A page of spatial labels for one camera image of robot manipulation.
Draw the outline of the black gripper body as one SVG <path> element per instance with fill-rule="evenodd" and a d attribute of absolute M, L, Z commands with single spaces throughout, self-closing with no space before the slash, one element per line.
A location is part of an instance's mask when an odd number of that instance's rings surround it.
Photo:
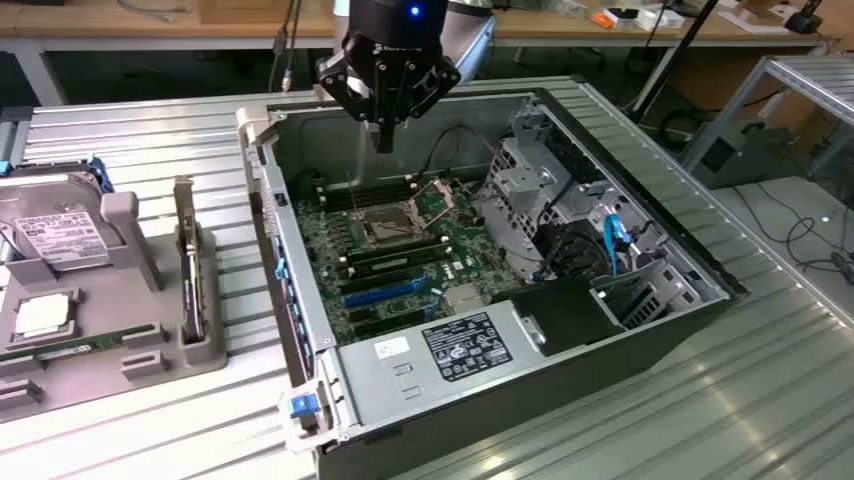
<path fill-rule="evenodd" d="M 347 33 L 361 33 L 375 42 L 377 87 L 383 116 L 386 94 L 395 65 L 406 59 L 443 55 L 441 35 L 446 19 L 443 1 L 353 1 Z"/>

